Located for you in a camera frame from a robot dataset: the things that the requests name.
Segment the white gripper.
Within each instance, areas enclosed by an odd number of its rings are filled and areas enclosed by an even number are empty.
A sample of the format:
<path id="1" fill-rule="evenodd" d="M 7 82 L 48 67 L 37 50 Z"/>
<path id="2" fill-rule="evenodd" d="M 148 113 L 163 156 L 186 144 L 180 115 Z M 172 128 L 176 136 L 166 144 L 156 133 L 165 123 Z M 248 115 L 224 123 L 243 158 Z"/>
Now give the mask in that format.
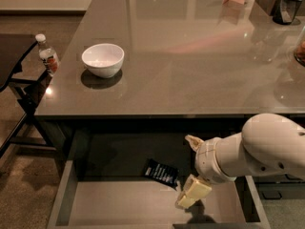
<path id="1" fill-rule="evenodd" d="M 178 208 L 188 209 L 205 198 L 211 192 L 212 185 L 234 182 L 236 177 L 227 176 L 218 164 L 216 144 L 220 141 L 219 137 L 203 141 L 199 137 L 186 135 L 185 139 L 196 152 L 194 167 L 200 175 L 200 177 L 189 175 L 177 197 L 175 205 Z"/>

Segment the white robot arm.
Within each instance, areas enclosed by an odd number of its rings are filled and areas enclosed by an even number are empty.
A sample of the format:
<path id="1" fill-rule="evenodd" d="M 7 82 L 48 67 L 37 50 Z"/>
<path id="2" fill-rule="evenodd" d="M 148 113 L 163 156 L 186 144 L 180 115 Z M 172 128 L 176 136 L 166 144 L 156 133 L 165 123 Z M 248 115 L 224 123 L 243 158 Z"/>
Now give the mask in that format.
<path id="1" fill-rule="evenodd" d="M 289 174 L 305 178 L 305 129 L 278 114 L 257 114 L 242 131 L 224 138 L 185 139 L 195 151 L 197 174 L 188 176 L 176 205 L 188 209 L 217 184 L 238 177 Z"/>

